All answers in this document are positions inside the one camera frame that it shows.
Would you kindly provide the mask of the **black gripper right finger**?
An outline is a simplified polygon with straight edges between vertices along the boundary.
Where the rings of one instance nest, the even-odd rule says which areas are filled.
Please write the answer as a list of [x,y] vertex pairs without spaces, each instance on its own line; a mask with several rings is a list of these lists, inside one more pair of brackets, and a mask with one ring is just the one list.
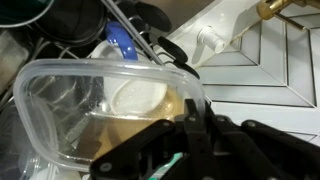
[[320,148],[258,122],[206,109],[203,176],[211,180],[320,180]]

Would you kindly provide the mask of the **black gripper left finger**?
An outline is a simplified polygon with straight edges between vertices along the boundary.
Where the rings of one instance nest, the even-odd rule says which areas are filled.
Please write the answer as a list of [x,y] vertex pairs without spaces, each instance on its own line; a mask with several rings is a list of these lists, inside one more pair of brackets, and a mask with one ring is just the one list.
[[174,122],[160,119],[95,160],[92,180],[148,180],[176,153],[179,159],[161,180],[202,180],[210,170],[202,167],[212,157],[207,128],[213,111],[200,109],[191,99]]

